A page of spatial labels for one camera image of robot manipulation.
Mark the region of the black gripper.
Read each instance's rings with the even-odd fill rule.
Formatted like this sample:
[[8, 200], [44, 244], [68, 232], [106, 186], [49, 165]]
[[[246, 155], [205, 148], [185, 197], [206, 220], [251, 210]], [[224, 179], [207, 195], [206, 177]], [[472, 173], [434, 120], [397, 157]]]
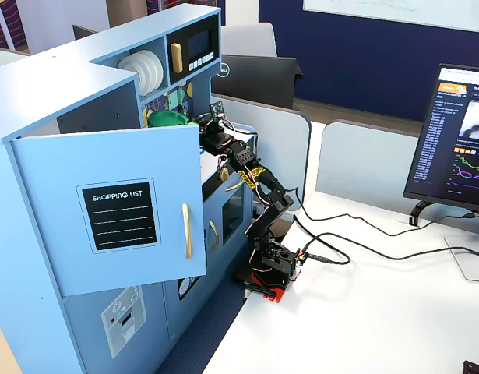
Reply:
[[224, 125], [230, 122], [222, 118], [218, 122], [206, 120], [206, 114], [198, 115], [195, 122], [199, 124], [199, 145], [208, 153], [231, 153], [234, 137], [224, 131]]

